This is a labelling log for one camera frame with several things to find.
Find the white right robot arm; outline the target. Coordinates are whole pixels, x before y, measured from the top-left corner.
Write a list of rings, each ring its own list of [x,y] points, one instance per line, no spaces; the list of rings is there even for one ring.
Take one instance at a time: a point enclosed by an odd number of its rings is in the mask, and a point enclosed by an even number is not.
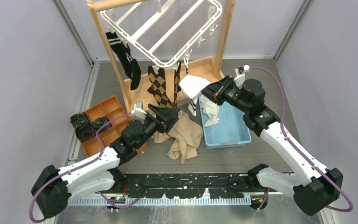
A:
[[[244,113],[249,130],[268,143],[291,167],[289,176],[260,164],[248,171],[248,187],[252,191],[271,188],[294,199],[299,209],[312,216],[336,201],[343,174],[320,163],[296,140],[282,120],[265,105],[265,90],[260,81],[247,79],[239,88],[232,77],[211,83],[201,93],[217,105],[229,103]]]

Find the brown argyle sock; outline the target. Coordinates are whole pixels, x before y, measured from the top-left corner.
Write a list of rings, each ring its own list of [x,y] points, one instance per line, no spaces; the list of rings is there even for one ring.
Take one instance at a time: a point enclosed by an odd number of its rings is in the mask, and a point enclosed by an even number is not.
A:
[[[180,88],[180,69],[181,69],[181,63],[178,62],[177,64],[177,68],[174,69],[174,92],[173,92],[173,107],[177,107],[177,97],[178,97],[178,92],[181,91]]]
[[[148,66],[148,78],[151,86],[147,91],[153,95],[158,107],[173,108],[173,103],[166,93],[165,70],[159,68],[158,73],[156,73],[152,66]]]

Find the white black-striped sock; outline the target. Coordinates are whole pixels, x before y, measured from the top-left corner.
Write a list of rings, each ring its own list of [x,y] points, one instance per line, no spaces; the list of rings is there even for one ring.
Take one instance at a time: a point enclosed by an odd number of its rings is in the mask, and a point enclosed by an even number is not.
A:
[[[186,75],[179,83],[183,93],[189,97],[190,102],[188,109],[193,116],[196,116],[196,103],[198,102],[199,93],[211,82],[205,78]]]
[[[184,56],[183,56],[183,60],[184,60],[185,68],[186,68],[186,75],[189,74],[189,59],[190,59],[192,50],[193,49],[189,49],[188,51],[186,51],[184,53]]]

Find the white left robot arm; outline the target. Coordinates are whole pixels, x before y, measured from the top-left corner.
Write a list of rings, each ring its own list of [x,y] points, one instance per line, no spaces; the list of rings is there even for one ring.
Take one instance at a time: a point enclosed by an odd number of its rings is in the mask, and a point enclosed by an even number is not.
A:
[[[168,133],[179,120],[179,108],[152,104],[148,108],[150,112],[133,110],[131,114],[139,119],[130,120],[121,135],[99,153],[69,166],[45,167],[31,188],[30,220],[44,222],[64,211],[69,203],[93,193],[121,192],[125,178],[118,167],[135,157],[154,133]]]

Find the white plastic clip hanger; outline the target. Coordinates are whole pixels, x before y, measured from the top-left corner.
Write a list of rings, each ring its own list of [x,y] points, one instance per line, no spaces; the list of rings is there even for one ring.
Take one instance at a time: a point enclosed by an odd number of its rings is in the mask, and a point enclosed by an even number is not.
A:
[[[173,67],[204,47],[223,14],[217,0],[126,0],[95,7],[108,29],[157,68]]]

